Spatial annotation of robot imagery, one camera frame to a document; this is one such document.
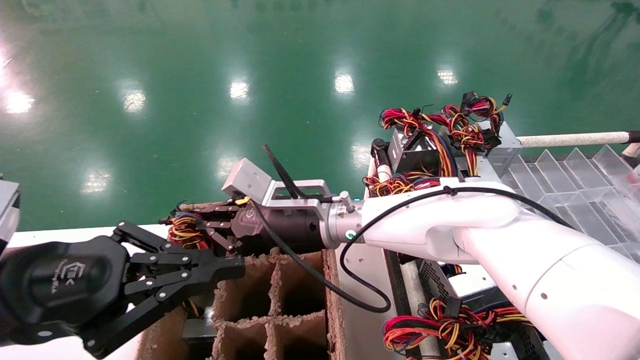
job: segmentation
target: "cardboard divider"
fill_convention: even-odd
[[[213,343],[214,360],[264,360],[267,332],[262,322],[224,323]]]
[[[269,292],[276,267],[268,256],[246,258],[246,275],[242,279],[221,281],[213,302],[214,321],[236,322],[241,319],[274,315]]]
[[[325,312],[267,324],[269,360],[330,360]]]
[[[304,254],[301,258],[323,274],[323,258],[320,252]],[[282,284],[279,291],[282,315],[307,315],[326,308],[324,285],[313,278],[302,266],[293,259],[285,257],[278,264],[278,269]]]

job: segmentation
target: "colorful wire bundle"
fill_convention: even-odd
[[[412,129],[426,132],[428,130],[426,123],[444,126],[454,141],[454,147],[464,153],[469,176],[477,176],[477,153],[491,149],[492,145],[486,141],[483,132],[476,124],[470,124],[467,116],[475,115],[488,119],[491,122],[491,135],[497,138],[504,121],[502,111],[509,105],[511,95],[507,95],[500,107],[492,97],[477,95],[474,92],[465,95],[468,95],[469,98],[463,100],[462,109],[455,104],[447,105],[441,111],[430,114],[422,113],[420,109],[411,113],[402,108],[386,109],[380,113],[380,125],[385,129],[394,125],[403,126],[405,136],[409,136]],[[438,141],[432,138],[433,136],[427,134],[426,136],[439,147]],[[440,149],[438,152],[441,154],[440,163],[442,164],[443,161],[446,163],[444,152]],[[451,175],[441,172],[440,176]]]
[[[446,360],[490,360],[489,344],[481,342],[473,330],[488,329],[500,322],[521,322],[530,325],[518,309],[508,303],[496,303],[473,312],[462,305],[458,317],[445,316],[446,305],[440,299],[421,304],[417,316],[397,316],[384,325],[386,347],[406,356],[403,352],[418,346],[427,336],[436,336],[445,345]],[[423,357],[423,359],[441,359]]]
[[[409,171],[403,174],[394,174],[388,181],[384,182],[380,182],[376,176],[364,177],[362,182],[367,185],[372,193],[380,197],[438,186],[440,185],[440,178],[432,177],[425,170],[424,172]]]
[[[467,115],[476,115],[488,119],[491,122],[491,130],[494,133],[499,133],[500,126],[504,122],[502,111],[509,106],[511,94],[507,95],[500,107],[497,106],[493,97],[473,94],[474,96],[465,104],[462,112]]]
[[[209,245],[204,241],[201,230],[197,229],[202,217],[196,213],[178,211],[170,218],[169,241],[179,244],[186,249],[207,249]]]

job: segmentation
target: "white pipe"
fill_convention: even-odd
[[[522,143],[522,147],[604,145],[608,143],[628,143],[630,139],[631,134],[628,131],[614,131],[611,133],[518,136],[518,140]]]

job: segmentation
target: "end effector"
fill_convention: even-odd
[[[145,252],[129,256],[122,243]],[[243,277],[244,259],[120,222],[111,236],[7,250],[0,270],[0,346],[79,336],[102,359],[190,296]]]

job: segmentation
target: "wire connector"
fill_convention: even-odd
[[[462,299],[456,297],[447,297],[447,307],[444,309],[444,316],[457,319],[460,315],[461,306]]]
[[[502,102],[502,105],[509,106],[510,102],[511,102],[511,94],[507,94],[507,97],[504,98],[504,101]]]
[[[471,109],[471,99],[473,99],[476,95],[477,93],[473,91],[465,92],[462,95],[462,102],[460,103],[460,112],[462,112],[462,115],[469,115]]]
[[[502,144],[500,136],[494,133],[491,129],[480,130],[480,134],[484,139],[484,147],[486,149],[493,149]]]

